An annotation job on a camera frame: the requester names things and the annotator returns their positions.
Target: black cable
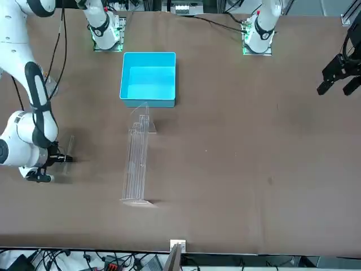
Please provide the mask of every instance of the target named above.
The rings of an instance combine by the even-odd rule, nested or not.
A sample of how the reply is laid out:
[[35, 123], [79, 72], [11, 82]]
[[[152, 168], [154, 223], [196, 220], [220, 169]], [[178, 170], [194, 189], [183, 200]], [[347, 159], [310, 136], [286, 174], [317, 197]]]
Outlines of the black cable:
[[252, 11], [251, 15], [253, 15], [260, 7], [262, 4], [260, 4], [258, 7], [256, 7], [256, 9], [254, 11]]
[[[137, 259], [140, 263], [142, 263], [142, 260], [147, 257], [149, 255], [149, 253], [145, 254], [144, 256], [140, 257], [139, 259]], [[131, 271], [131, 270], [137, 270], [135, 267], [135, 257], [134, 257], [134, 263], [133, 263], [133, 266], [128, 270], [128, 271]]]
[[48, 269], [46, 268], [46, 264], [45, 264], [45, 253], [46, 253], [46, 251], [44, 251], [44, 253], [43, 253], [43, 259], [42, 259], [42, 261], [43, 261], [43, 265], [44, 265], [45, 271], [48, 271]]
[[97, 251], [95, 251], [95, 253], [102, 261], [105, 261], [105, 257], [101, 257]]
[[92, 270], [93, 268], [92, 268], [92, 267], [90, 266], [90, 264], [89, 264], [90, 256], [89, 256], [88, 254], [86, 254], [85, 251], [84, 251], [83, 258], [85, 259], [86, 264], [88, 265], [89, 269]]
[[14, 86], [15, 86], [15, 89], [16, 89], [16, 93], [17, 93], [17, 97], [19, 99], [19, 102], [20, 102], [20, 107], [21, 107], [21, 110], [24, 111], [24, 105], [23, 105], [23, 101], [21, 100], [21, 97], [20, 97], [20, 93], [19, 93], [19, 89], [17, 88], [17, 84], [16, 84], [16, 81], [15, 81], [15, 78], [13, 76], [11, 76], [12, 78], [12, 82], [14, 83]]
[[40, 255], [40, 253], [41, 253], [41, 250], [39, 250], [39, 251], [37, 252], [37, 254], [30, 260], [30, 262], [33, 263], [33, 261]]
[[234, 30], [234, 31], [237, 31], [237, 32], [247, 34], [246, 30], [241, 30], [241, 29], [237, 29], [237, 28], [233, 28], [233, 27], [228, 27], [228, 26], [226, 26], [224, 24], [220, 24], [220, 23], [217, 23], [216, 21], [211, 21], [211, 20], [208, 20], [206, 18], [202, 18], [202, 17], [193, 17], [193, 18], [200, 19], [200, 20], [203, 20], [203, 21], [207, 21], [208, 23], [215, 24], [215, 25], [218, 25], [218, 26], [226, 28], [226, 29], [230, 29], [230, 30]]
[[272, 265], [272, 264], [270, 264], [268, 261], [266, 261], [266, 266], [268, 266], [268, 267], [274, 267], [274, 268], [276, 268], [277, 271], [279, 271], [279, 270], [278, 270], [278, 266]]
[[43, 253], [43, 258], [40, 260], [40, 262], [39, 262], [39, 263], [37, 264], [37, 266], [35, 267], [35, 271], [39, 268], [40, 264], [45, 261], [45, 258], [46, 258], [47, 256], [44, 256], [44, 255], [45, 255], [45, 252]]
[[354, 63], [354, 64], [359, 64], [359, 63], [361, 63], [361, 60], [359, 60], [359, 59], [352, 59], [351, 57], [349, 57], [349, 56], [347, 55], [346, 49], [347, 49], [347, 44], [348, 44], [348, 42], [349, 42], [349, 39], [350, 39], [350, 36], [349, 36], [349, 34], [347, 34], [347, 36], [346, 36], [346, 38], [345, 38], [345, 40], [344, 40], [344, 45], [342, 46], [342, 55], [344, 56], [344, 58], [345, 58], [345, 60], [346, 60], [347, 62], [351, 62], [351, 63]]
[[65, 20], [65, 7], [64, 7], [64, 0], [63, 0], [63, 6], [61, 8], [61, 13], [62, 13], [62, 18], [63, 18], [63, 24], [64, 24], [64, 35], [65, 35], [65, 55], [64, 55], [64, 63], [63, 63], [63, 68], [61, 69], [61, 73], [59, 76], [59, 79], [54, 87], [54, 89], [52, 90], [51, 95], [49, 96], [48, 100], [51, 100], [51, 98], [54, 96], [56, 89], [59, 86], [60, 80], [63, 76], [64, 73], [64, 69], [65, 69], [65, 64], [67, 62], [67, 48], [68, 48], [68, 40], [67, 40], [67, 22]]
[[117, 268], [119, 268], [119, 261], [118, 261], [118, 258], [117, 258], [117, 254], [114, 252], [114, 256], [115, 256], [115, 259], [117, 261]]
[[236, 1], [228, 10], [226, 10], [224, 13], [226, 13], [226, 12], [229, 12], [229, 10], [231, 10], [232, 8], [234, 8], [238, 3], [240, 3], [240, 2], [244, 2], [244, 0], [238, 0], [238, 1]]
[[[61, 21], [63, 21], [63, 12], [61, 12]], [[47, 80], [49, 79], [50, 72], [51, 72], [51, 69], [52, 69], [52, 64], [53, 64], [53, 62], [54, 62], [55, 52], [56, 52], [56, 49], [58, 48], [58, 44], [59, 44], [59, 40], [60, 40], [60, 32], [61, 32], [61, 21], [60, 21], [60, 26], [59, 26], [58, 37], [56, 38], [54, 50], [53, 50], [52, 56], [51, 56], [51, 62], [50, 62], [50, 66], [49, 66], [49, 71], [48, 71], [47, 76], [46, 76], [46, 78], [45, 78], [45, 84], [46, 84]]]
[[63, 252], [64, 251], [59, 251], [58, 254], [56, 254], [56, 251], [54, 251], [52, 253], [52, 256], [50, 256], [51, 257], [51, 262], [50, 262], [49, 270], [51, 269], [52, 263], [54, 262], [54, 264], [56, 265], [56, 268], [58, 269], [58, 271], [62, 271], [61, 268], [58, 265], [58, 262], [56, 261], [56, 257], [58, 257]]
[[236, 23], [241, 24], [243, 22], [243, 20], [237, 20], [231, 13], [229, 12], [224, 12], [224, 14], [228, 14], [230, 15], [230, 17], [232, 18], [233, 21], [235, 21]]
[[188, 258], [188, 257], [185, 257], [188, 261], [191, 261], [191, 262], [193, 262], [195, 265], [196, 265], [196, 267], [197, 267], [197, 269], [195, 269], [195, 270], [197, 270], [197, 271], [200, 271], [201, 269], [200, 269], [200, 267], [199, 267], [199, 265], [198, 265], [198, 263], [194, 260], [194, 259], [192, 259], [192, 258]]

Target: clear acrylic stand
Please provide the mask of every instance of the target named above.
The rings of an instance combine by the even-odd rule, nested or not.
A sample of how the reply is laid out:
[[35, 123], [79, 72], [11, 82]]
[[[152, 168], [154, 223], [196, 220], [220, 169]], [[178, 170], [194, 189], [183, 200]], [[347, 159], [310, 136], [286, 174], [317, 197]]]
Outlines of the clear acrylic stand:
[[130, 115], [127, 161], [121, 201], [130, 206], [151, 207], [144, 199], [144, 183], [147, 169], [147, 148], [149, 133], [156, 133], [149, 116], [147, 103], [137, 107]]

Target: brown table surface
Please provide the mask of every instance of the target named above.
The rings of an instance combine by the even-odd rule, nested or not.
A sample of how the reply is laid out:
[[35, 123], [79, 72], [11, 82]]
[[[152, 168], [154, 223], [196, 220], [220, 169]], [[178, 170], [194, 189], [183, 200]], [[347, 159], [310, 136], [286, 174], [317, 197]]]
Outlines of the brown table surface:
[[[59, 14], [28, 19], [44, 69]], [[68, 10], [52, 106], [60, 141], [75, 135], [78, 163], [41, 184], [1, 168], [0, 244], [167, 251], [170, 239], [186, 239], [188, 252], [359, 255], [360, 90], [345, 97], [342, 82], [316, 92], [344, 40], [340, 19], [282, 17], [274, 56], [257, 57], [242, 55], [238, 33], [205, 21], [128, 17], [124, 51], [177, 53], [177, 105], [152, 110], [145, 197], [157, 208], [119, 201], [131, 112], [119, 99], [123, 54], [93, 52], [82, 11]], [[5, 127], [19, 109], [9, 75], [0, 90]]]

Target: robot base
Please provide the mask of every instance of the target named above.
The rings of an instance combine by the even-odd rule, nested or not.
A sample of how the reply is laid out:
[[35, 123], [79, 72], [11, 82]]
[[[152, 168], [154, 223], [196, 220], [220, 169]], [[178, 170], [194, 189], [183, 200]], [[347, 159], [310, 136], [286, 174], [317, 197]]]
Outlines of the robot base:
[[[250, 31], [252, 25], [251, 18], [247, 18], [247, 21], [241, 24], [241, 29], [246, 30], [247, 32]], [[248, 34], [242, 33], [242, 52], [243, 55], [265, 55], [265, 56], [272, 56], [272, 48], [271, 45], [268, 47], [267, 51], [259, 54], [252, 51], [245, 43], [245, 39], [248, 37]]]
[[110, 48], [108, 50], [103, 50], [103, 49], [99, 48], [99, 46], [96, 44], [96, 42], [93, 39], [93, 42], [94, 42], [93, 50], [95, 52], [121, 52], [121, 51], [123, 51], [125, 24], [126, 24], [126, 17], [119, 17], [119, 22], [117, 24], [118, 27], [117, 27], [117, 30], [116, 30], [116, 35], [120, 36], [120, 39], [119, 39], [119, 41], [117, 43], [115, 43], [113, 45], [112, 48]]

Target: blue plastic bin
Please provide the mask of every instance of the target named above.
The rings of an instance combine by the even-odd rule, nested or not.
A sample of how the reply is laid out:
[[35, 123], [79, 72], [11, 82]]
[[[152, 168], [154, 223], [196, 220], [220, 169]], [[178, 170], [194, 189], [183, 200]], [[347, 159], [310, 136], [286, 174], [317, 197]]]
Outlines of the blue plastic bin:
[[175, 53], [124, 53], [120, 98], [128, 107], [174, 107]]

